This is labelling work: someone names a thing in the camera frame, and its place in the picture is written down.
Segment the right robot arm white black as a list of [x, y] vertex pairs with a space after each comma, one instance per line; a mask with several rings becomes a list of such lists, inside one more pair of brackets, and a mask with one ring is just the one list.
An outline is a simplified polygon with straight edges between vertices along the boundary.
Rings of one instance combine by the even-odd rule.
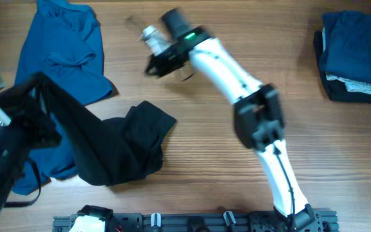
[[236, 136], [259, 158], [271, 187], [280, 229], [305, 229], [315, 217], [289, 161], [278, 90], [247, 72], [219, 38], [203, 26], [192, 27], [179, 9], [166, 12], [160, 20], [168, 35], [150, 25], [140, 36], [151, 50], [145, 73], [163, 77], [189, 63], [204, 74], [233, 107]]

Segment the black t-shirt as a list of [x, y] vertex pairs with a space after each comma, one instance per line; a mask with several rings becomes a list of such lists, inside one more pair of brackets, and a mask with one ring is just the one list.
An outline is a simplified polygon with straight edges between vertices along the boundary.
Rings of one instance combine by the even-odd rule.
[[148, 101], [125, 117], [99, 119], [39, 72], [0, 93], [0, 107], [32, 138], [31, 149], [68, 141], [78, 176], [92, 186], [146, 178], [163, 165], [162, 143], [176, 119]]

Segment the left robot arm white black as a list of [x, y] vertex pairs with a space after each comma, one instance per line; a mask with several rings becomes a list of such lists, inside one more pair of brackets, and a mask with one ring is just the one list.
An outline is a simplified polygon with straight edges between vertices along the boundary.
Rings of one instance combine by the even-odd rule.
[[9, 89], [0, 78], [0, 212], [34, 204], [33, 200], [9, 202], [7, 198], [26, 162], [35, 174], [39, 172], [29, 158], [30, 151], [61, 143], [53, 118], [83, 152], [94, 151], [97, 136], [105, 130], [103, 121], [41, 72]]

